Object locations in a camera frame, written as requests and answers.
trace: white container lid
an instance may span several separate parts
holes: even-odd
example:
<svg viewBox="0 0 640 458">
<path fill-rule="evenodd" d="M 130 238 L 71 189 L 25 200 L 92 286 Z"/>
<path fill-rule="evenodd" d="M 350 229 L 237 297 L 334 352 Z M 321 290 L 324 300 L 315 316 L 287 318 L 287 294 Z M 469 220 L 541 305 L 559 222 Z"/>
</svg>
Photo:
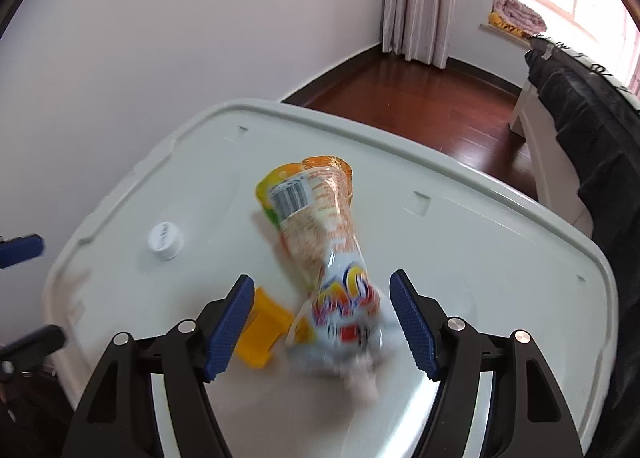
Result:
<svg viewBox="0 0 640 458">
<path fill-rule="evenodd" d="M 242 273 L 295 312 L 304 294 L 254 188 L 278 165 L 326 154 L 353 168 L 353 216 L 372 281 L 388 292 L 402 268 L 419 294 L 478 331 L 529 331 L 587 449 L 618 327 L 615 282 L 599 248 L 538 203 L 442 153 L 255 99 L 204 111 L 156 146 L 54 263 L 44 317 L 68 334 L 53 361 L 70 401 L 78 403 L 114 334 L 164 334 L 224 297 Z M 188 243 L 164 261 L 146 235 L 167 219 Z M 235 458 L 411 456 L 438 385 L 416 369 L 408 346 L 376 375 L 378 401 L 364 408 L 341 380 L 290 375 L 277 360 L 250 370 L 232 358 L 207 393 Z M 467 458 L 482 446 L 491 381 L 482 374 Z M 157 416 L 165 456 L 174 456 L 161 402 Z"/>
</svg>

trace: barcode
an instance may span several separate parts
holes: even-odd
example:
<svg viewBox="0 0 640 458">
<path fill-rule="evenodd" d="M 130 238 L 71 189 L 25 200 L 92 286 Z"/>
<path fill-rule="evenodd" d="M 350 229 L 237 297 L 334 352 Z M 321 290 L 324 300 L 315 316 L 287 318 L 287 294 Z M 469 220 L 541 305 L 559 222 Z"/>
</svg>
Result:
<svg viewBox="0 0 640 458">
<path fill-rule="evenodd" d="M 271 190 L 271 203 L 281 220 L 308 205 L 306 190 L 301 178 L 281 183 Z"/>
</svg>

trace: baseboard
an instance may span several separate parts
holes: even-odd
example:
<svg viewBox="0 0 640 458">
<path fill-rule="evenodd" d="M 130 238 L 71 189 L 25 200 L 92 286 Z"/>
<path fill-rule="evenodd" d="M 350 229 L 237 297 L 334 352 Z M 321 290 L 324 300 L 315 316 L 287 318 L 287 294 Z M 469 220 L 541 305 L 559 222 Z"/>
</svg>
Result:
<svg viewBox="0 0 640 458">
<path fill-rule="evenodd" d="M 465 61 L 456 60 L 455 58 L 447 58 L 447 68 L 475 77 L 476 79 L 490 84 L 491 86 L 495 86 L 496 88 L 516 97 L 520 95 L 520 91 L 522 90 L 520 86 L 513 84 L 502 77 L 496 76 L 491 72 L 487 72 L 486 70 L 478 68 L 473 64 L 466 63 Z"/>
<path fill-rule="evenodd" d="M 380 47 L 380 44 L 367 48 L 359 54 L 338 63 L 332 69 L 327 70 L 324 74 L 321 74 L 311 80 L 302 88 L 284 98 L 282 102 L 297 106 L 307 106 L 311 101 L 322 95 L 332 86 L 353 75 L 354 72 L 357 72 L 371 61 L 381 58 L 382 55 L 382 47 Z"/>
</svg>

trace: yellow plastic piece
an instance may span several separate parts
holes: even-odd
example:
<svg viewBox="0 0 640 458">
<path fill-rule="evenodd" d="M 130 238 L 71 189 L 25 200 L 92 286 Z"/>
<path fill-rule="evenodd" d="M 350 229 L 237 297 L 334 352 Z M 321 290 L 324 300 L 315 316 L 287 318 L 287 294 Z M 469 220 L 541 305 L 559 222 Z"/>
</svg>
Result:
<svg viewBox="0 0 640 458">
<path fill-rule="evenodd" d="M 236 344 L 236 355 L 250 368 L 264 368 L 271 358 L 271 347 L 289 331 L 293 319 L 292 313 L 258 287 L 254 307 Z"/>
</svg>

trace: white bed frame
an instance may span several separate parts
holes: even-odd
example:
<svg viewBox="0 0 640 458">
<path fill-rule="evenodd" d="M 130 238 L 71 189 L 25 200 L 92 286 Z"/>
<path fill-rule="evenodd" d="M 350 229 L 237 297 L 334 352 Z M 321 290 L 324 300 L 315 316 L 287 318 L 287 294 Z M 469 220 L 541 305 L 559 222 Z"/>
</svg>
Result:
<svg viewBox="0 0 640 458">
<path fill-rule="evenodd" d="M 578 197 L 578 175 L 556 141 L 558 132 L 553 117 L 529 80 L 522 87 L 509 126 L 529 145 L 540 204 L 591 238 L 593 221 Z"/>
</svg>

